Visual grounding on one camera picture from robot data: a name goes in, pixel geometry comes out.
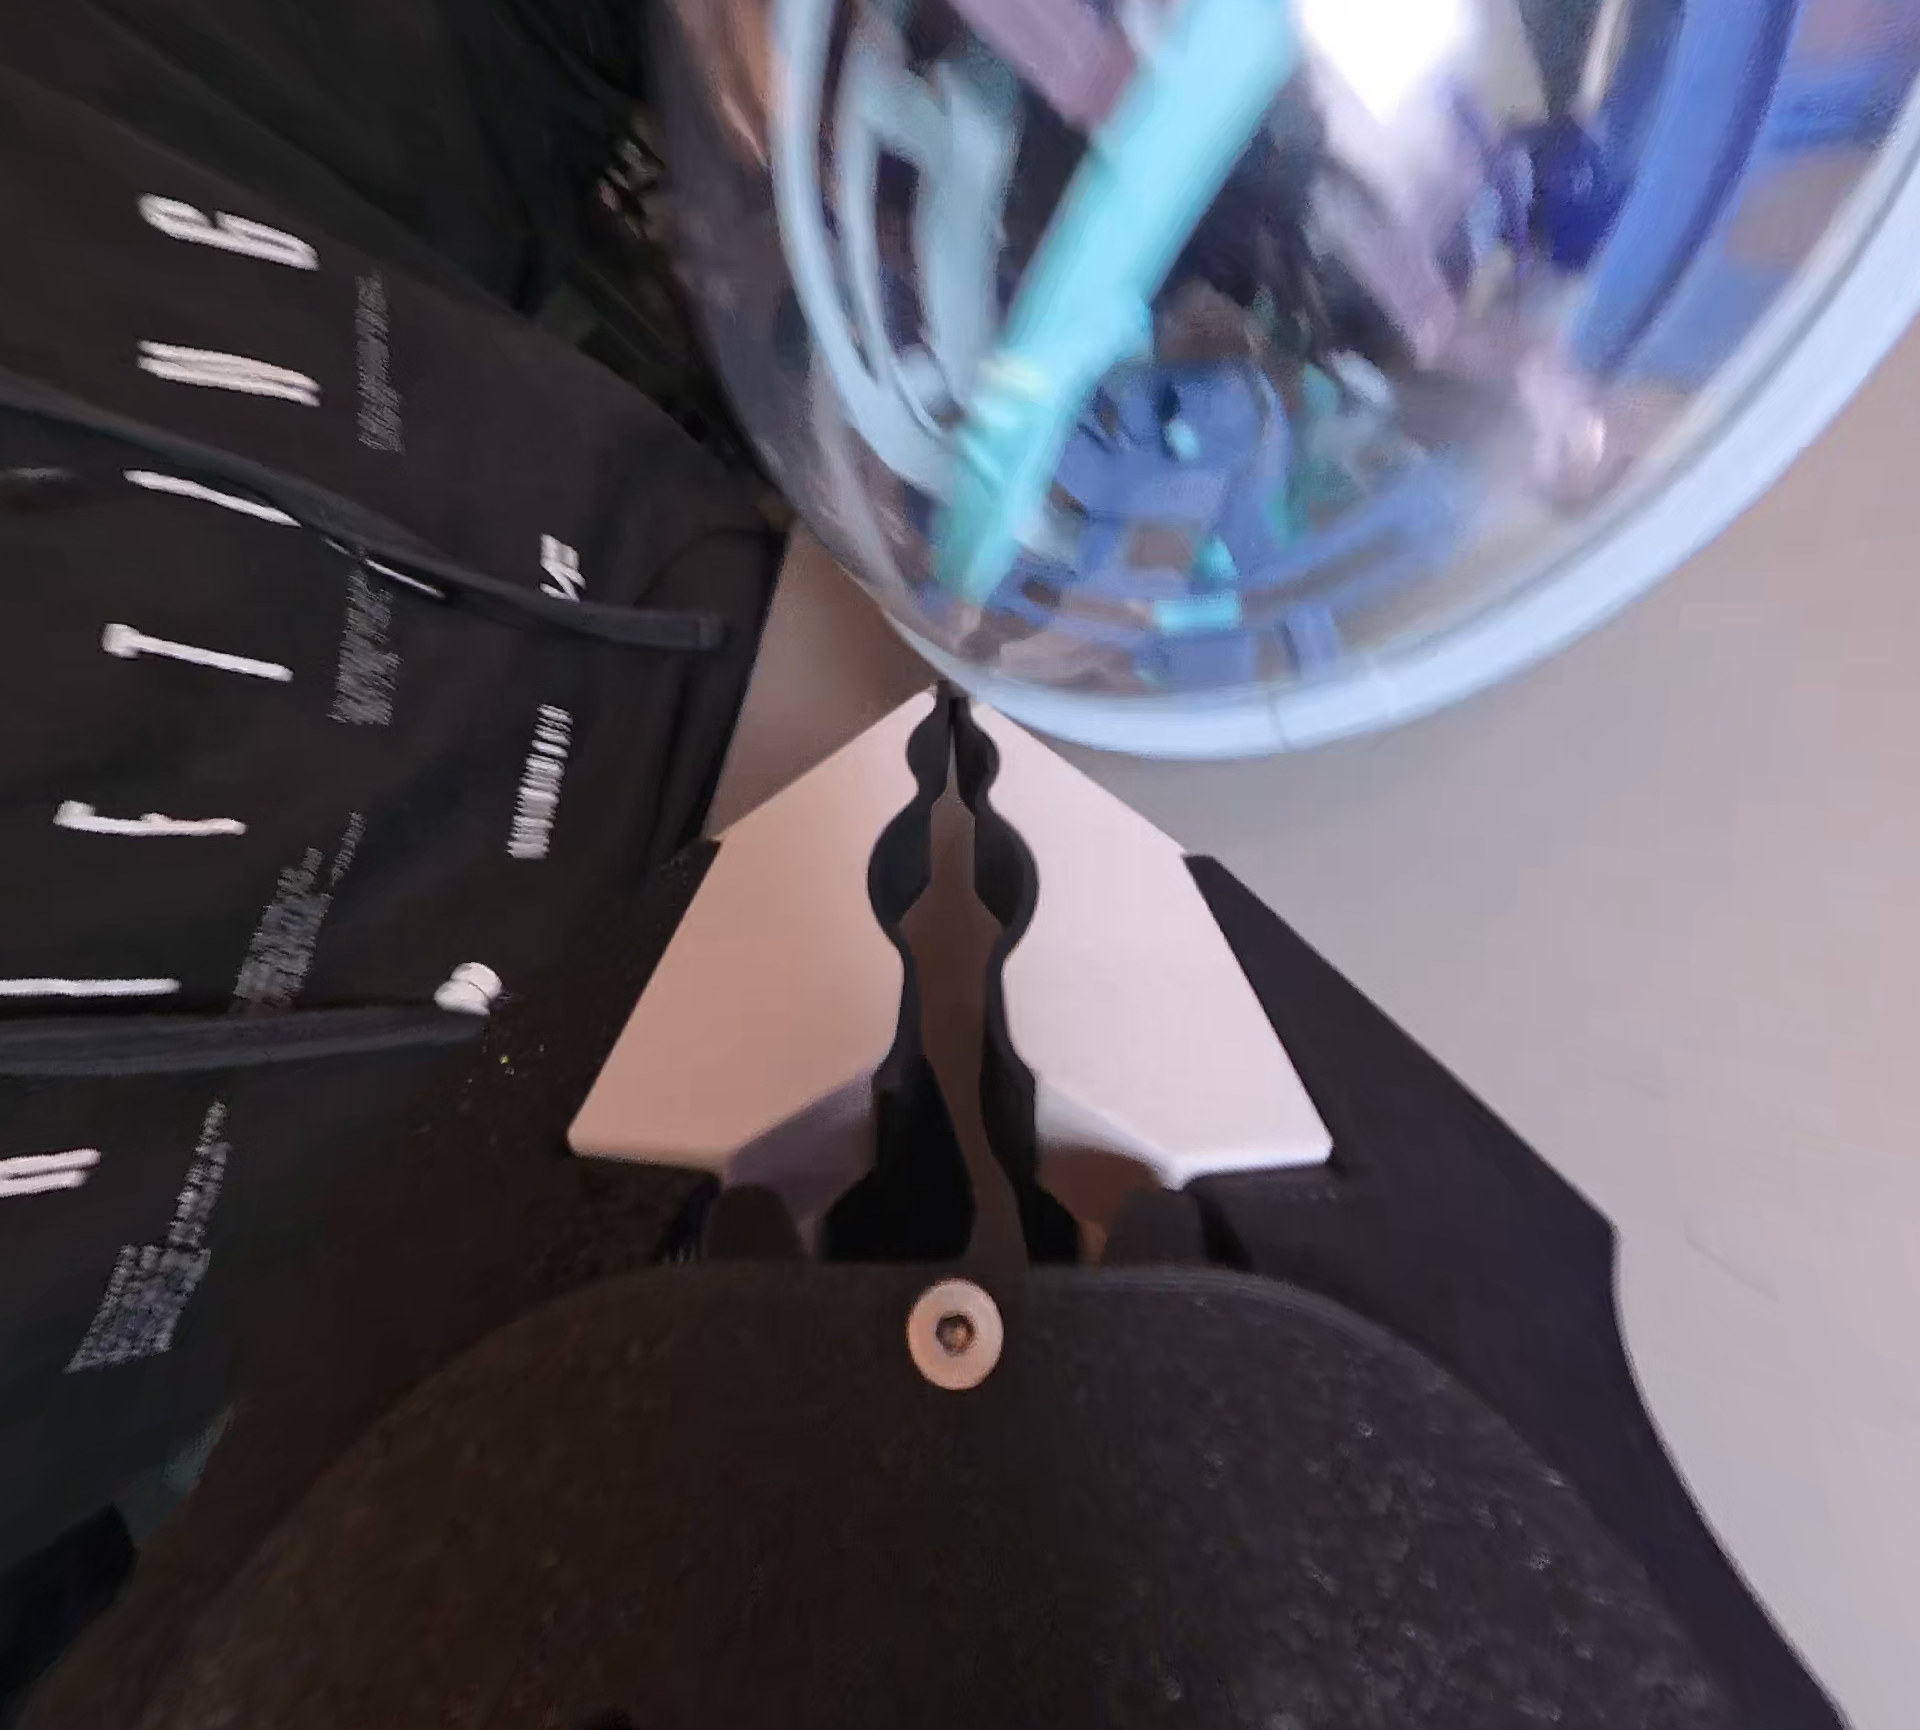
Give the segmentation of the clear maze ball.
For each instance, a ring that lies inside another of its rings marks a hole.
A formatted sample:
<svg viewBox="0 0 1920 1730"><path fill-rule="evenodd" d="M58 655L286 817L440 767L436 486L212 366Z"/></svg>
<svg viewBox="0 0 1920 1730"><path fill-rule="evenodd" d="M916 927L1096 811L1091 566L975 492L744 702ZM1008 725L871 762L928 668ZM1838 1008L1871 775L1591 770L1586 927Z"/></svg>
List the clear maze ball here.
<svg viewBox="0 0 1920 1730"><path fill-rule="evenodd" d="M772 482L1146 757L1377 734L1713 543L1915 318L1918 0L657 0Z"/></svg>

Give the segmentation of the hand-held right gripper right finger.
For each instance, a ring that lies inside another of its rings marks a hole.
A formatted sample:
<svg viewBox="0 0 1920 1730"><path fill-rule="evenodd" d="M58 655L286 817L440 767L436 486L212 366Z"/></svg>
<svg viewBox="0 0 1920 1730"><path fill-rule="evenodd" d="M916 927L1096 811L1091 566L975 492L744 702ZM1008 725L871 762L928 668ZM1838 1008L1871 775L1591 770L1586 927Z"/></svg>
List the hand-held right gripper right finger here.
<svg viewBox="0 0 1920 1730"><path fill-rule="evenodd" d="M1181 845L995 710L984 802L1031 857L1003 963L1034 1081L1038 1181L1068 1208L1215 1176L1318 1170L1331 1133Z"/></svg>

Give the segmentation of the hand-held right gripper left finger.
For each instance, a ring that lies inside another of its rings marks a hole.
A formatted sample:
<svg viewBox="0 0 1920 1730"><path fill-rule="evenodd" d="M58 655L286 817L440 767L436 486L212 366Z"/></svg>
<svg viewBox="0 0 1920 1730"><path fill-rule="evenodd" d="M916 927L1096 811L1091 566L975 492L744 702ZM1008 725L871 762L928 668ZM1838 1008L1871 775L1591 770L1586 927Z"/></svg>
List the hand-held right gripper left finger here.
<svg viewBox="0 0 1920 1730"><path fill-rule="evenodd" d="M824 1215L871 1168L900 949L870 900L919 784L919 692L761 802L715 854L569 1127L581 1160L706 1173Z"/></svg>

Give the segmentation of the person in black jacket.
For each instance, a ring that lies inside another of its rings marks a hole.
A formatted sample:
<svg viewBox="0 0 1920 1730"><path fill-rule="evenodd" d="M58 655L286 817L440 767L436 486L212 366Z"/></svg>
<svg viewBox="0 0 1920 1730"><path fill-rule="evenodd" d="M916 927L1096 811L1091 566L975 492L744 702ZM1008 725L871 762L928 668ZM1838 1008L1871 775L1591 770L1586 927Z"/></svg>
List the person in black jacket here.
<svg viewBox="0 0 1920 1730"><path fill-rule="evenodd" d="M537 321L646 0L4 0L4 1565L704 813L778 566Z"/></svg>

